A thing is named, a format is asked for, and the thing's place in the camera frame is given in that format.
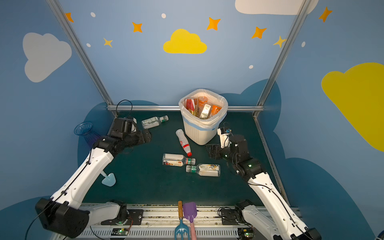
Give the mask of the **white bottle red label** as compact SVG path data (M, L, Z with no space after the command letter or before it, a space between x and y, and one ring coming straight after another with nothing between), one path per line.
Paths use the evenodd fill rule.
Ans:
M188 142L188 139L187 137L185 136L185 133L182 129L178 129L176 131L176 135L179 139L179 142L181 144L181 147L183 148L183 150L186 152L187 156L188 157L191 157L193 154L192 154L192 151L191 151L191 147L190 147L190 144Z

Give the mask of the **orange label juice bottle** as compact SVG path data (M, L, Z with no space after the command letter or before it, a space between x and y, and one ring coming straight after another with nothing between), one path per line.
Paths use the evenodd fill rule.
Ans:
M204 108L204 105L208 102L208 100L209 99L206 96L198 97L198 112L200 112Z

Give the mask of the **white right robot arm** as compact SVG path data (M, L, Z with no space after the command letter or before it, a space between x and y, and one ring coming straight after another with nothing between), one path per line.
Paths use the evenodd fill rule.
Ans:
M294 213L262 163L250 156L244 136L224 133L220 143L209 146L212 159L225 159L236 173L257 194L270 217L262 214L250 201L237 205L246 223L256 228L268 240L320 240L321 234L307 225Z

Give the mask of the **clear bottle green white label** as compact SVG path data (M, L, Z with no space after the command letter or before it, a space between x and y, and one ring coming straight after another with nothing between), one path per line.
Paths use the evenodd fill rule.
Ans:
M146 120L142 120L142 126L144 129L151 129L154 127L158 127L160 124L166 122L169 120L169 117L167 115L162 117L152 117Z

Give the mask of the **orange white tea bottle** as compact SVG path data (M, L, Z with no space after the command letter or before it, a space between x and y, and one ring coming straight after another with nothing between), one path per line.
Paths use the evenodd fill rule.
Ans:
M211 112L210 112L210 118L216 115L222 108L217 105L212 105Z

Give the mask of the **clear bottle white orange label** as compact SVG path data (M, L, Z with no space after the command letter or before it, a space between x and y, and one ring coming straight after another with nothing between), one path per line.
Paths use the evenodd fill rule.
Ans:
M162 159L162 164L165 166L174 166L174 167L182 167L184 165L194 166L196 164L196 159L187 158L184 155L164 154Z

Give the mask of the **gold red label tea bottle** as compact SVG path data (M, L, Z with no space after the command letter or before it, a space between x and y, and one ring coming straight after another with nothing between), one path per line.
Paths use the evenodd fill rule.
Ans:
M195 99L192 98L186 98L185 99L185 108L193 115L197 115L197 110L196 110L196 104L195 104Z

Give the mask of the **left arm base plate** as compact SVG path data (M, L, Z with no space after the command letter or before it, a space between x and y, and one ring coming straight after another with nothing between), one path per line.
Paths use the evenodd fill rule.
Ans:
M140 226L143 220L143 210L128 209L123 210L115 219L101 222L103 226Z

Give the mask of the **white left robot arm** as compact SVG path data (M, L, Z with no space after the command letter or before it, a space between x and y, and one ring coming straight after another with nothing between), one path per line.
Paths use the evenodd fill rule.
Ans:
M49 199L35 205L37 218L45 230L74 239L86 227L119 216L121 204L107 202L82 208L82 202L104 168L127 147L149 143L149 130L124 134L122 138L102 136L94 144L81 166Z

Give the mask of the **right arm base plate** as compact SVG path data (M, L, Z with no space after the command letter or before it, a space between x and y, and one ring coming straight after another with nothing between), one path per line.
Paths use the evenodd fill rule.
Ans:
M222 225L244 225L244 220L241 213L236 209L231 208L219 208L218 216L222 221Z

